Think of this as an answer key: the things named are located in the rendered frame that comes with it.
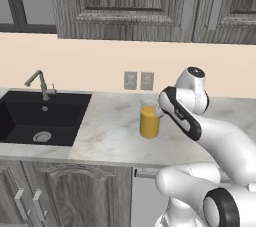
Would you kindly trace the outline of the glass pitcher with orange juice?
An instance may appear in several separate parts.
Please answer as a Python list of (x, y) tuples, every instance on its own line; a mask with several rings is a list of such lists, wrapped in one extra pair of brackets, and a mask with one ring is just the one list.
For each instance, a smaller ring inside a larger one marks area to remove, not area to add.
[(158, 136), (160, 118), (155, 114), (157, 95), (142, 94), (140, 96), (140, 134), (147, 139)]

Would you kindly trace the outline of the black kitchen sink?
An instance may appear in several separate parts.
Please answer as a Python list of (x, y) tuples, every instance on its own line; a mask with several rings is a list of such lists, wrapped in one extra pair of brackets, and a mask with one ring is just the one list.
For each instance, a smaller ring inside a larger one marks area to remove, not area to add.
[(0, 143), (72, 147), (91, 94), (8, 91), (0, 99)]

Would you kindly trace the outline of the grey metal tap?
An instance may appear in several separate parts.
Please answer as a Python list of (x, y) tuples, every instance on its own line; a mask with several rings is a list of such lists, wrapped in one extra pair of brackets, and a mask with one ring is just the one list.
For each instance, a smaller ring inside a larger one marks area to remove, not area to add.
[(44, 101), (48, 101), (50, 99), (50, 96), (52, 94), (56, 94), (57, 90), (55, 88), (48, 89), (47, 84), (44, 79), (44, 74), (42, 70), (37, 70), (25, 83), (24, 85), (29, 87), (31, 83), (36, 79), (40, 79), (40, 87), (41, 87), (41, 92), (42, 92), (42, 99)]

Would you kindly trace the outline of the grey wood upper cupboard door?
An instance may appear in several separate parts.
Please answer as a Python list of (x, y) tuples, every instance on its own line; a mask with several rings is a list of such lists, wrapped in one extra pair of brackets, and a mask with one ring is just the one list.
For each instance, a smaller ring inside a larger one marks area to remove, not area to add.
[(256, 0), (199, 0), (193, 41), (256, 45)]
[(58, 37), (192, 40), (197, 0), (52, 0)]

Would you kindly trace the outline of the grey wood cupboard door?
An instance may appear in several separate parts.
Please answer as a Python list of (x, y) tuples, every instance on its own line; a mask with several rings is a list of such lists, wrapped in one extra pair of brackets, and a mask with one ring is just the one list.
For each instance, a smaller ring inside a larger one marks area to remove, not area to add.
[[(22, 219), (14, 200), (19, 188), (24, 189), (23, 202), (31, 211), (28, 220)], [(42, 227), (36, 219), (31, 190), (19, 161), (0, 159), (0, 227)]]
[(199, 0), (193, 41), (256, 45), (256, 0)]
[(33, 193), (48, 212), (43, 227), (131, 227), (130, 167), (25, 162)]
[(52, 0), (58, 37), (192, 40), (197, 0)]

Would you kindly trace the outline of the grey dishwasher front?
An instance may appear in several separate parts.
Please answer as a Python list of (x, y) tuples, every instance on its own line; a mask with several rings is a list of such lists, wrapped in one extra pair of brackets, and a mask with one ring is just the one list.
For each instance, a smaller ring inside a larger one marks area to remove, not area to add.
[(155, 179), (136, 178), (133, 173), (131, 227), (155, 227), (168, 198), (157, 190)]

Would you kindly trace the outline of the grey wood lower cupboard door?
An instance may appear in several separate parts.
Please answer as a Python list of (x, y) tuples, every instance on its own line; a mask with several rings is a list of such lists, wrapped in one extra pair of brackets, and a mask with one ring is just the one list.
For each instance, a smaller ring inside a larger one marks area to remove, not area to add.
[(43, 227), (131, 227), (130, 167), (25, 162), (33, 193), (48, 212)]
[[(24, 189), (23, 202), (31, 211), (28, 220), (22, 219), (14, 200), (19, 188)], [(0, 159), (0, 227), (42, 227), (36, 219), (31, 190), (19, 161)]]

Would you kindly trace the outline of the dark framed window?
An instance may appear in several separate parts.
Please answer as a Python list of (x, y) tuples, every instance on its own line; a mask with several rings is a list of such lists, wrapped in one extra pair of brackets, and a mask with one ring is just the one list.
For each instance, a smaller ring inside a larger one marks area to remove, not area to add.
[(52, 0), (0, 0), (0, 32), (56, 34)]

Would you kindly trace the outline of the grey wall switch plate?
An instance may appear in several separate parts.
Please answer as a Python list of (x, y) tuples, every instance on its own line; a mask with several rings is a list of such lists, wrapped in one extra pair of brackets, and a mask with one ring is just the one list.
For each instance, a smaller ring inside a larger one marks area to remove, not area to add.
[(137, 89), (137, 73), (136, 72), (124, 72), (124, 88), (126, 90)]

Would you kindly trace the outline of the grey wall socket plate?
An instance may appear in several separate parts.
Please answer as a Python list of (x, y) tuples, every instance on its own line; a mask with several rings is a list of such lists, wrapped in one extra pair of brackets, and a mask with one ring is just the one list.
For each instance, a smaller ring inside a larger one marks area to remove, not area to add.
[(153, 90), (154, 84), (154, 73), (153, 72), (142, 72), (141, 73), (141, 90)]

